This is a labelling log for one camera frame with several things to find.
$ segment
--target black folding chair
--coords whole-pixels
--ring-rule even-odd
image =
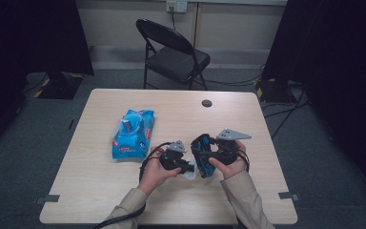
[[[147,88],[147,84],[156,88],[147,82],[147,72],[150,69],[180,84],[190,84],[189,89],[192,88],[193,82],[196,82],[194,79],[199,75],[201,83],[196,83],[203,85],[204,89],[208,90],[201,73],[210,64],[208,54],[194,49],[192,44],[177,31],[153,21],[138,19],[136,27],[147,42],[144,89]],[[150,40],[164,47],[157,52]]]

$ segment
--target grommet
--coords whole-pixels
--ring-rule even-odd
[[[203,107],[211,107],[213,105],[212,101],[208,100],[208,99],[204,99],[201,104],[203,105]]]

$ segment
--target black controller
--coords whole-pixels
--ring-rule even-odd
[[[192,142],[192,152],[201,177],[211,177],[214,173],[215,167],[210,164],[210,157],[218,159],[225,165],[234,163],[239,153],[235,141],[246,138],[251,137],[229,129],[222,131],[216,138],[210,137],[208,134],[196,138]],[[218,150],[213,152],[211,145],[216,145]]]
[[[182,159],[185,152],[186,150],[181,141],[173,142],[159,158],[159,161],[166,170],[181,168],[180,174],[194,172],[194,166]]]

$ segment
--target black backdrop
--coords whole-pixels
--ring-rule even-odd
[[[366,1],[289,0],[262,78],[305,83],[366,176]]]
[[[0,131],[21,100],[27,74],[51,68],[93,75],[75,2],[0,1]]]

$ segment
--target chair seat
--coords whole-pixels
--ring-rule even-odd
[[[202,51],[194,50],[200,71],[210,64],[210,56]],[[193,75],[194,61],[191,55],[164,47],[146,61],[152,71],[165,75],[169,79],[182,84],[189,84]]]

